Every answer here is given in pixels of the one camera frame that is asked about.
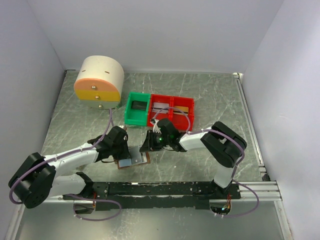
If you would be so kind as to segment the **brown leather card holder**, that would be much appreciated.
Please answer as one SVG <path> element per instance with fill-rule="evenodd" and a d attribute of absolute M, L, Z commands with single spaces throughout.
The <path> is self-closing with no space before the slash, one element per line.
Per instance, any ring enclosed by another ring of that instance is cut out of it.
<path fill-rule="evenodd" d="M 140 146 L 132 146 L 129 148 L 130 158 L 117 161 L 117 168 L 124 169 L 133 166 L 139 166 L 150 163 L 148 152 L 140 152 Z"/>

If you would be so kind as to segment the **black VIP card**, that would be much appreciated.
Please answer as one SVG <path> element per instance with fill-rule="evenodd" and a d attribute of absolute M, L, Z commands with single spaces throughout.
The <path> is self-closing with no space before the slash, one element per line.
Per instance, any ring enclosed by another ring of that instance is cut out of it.
<path fill-rule="evenodd" d="M 139 101 L 139 100 L 133 100 L 131 103 L 131 109 L 133 110 L 140 110 L 140 111 L 146 111 L 147 110 L 147 101 Z"/>

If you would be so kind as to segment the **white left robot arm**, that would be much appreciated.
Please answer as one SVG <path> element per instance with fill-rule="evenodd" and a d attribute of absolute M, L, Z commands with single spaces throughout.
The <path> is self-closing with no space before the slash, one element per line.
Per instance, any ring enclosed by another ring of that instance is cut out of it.
<path fill-rule="evenodd" d="M 83 200 L 89 199 L 94 192 L 91 180 L 83 173 L 64 174 L 109 157 L 115 161 L 131 158 L 127 128 L 123 125 L 116 125 L 107 134 L 69 151 L 52 155 L 30 154 L 8 182 L 9 199 L 28 209 L 57 195 L 75 194 Z"/>

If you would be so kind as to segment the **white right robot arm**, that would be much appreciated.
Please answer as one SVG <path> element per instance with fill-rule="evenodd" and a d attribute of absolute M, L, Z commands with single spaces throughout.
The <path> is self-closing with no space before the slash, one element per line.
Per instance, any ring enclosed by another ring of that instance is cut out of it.
<path fill-rule="evenodd" d="M 229 194 L 238 161 L 244 158 L 247 148 L 241 136 L 220 121 L 194 132 L 178 130 L 167 118 L 153 119 L 151 123 L 153 128 L 147 131 L 139 149 L 141 153 L 158 152 L 165 147 L 178 153 L 207 149 L 219 164 L 212 181 L 212 193 L 218 199 Z"/>

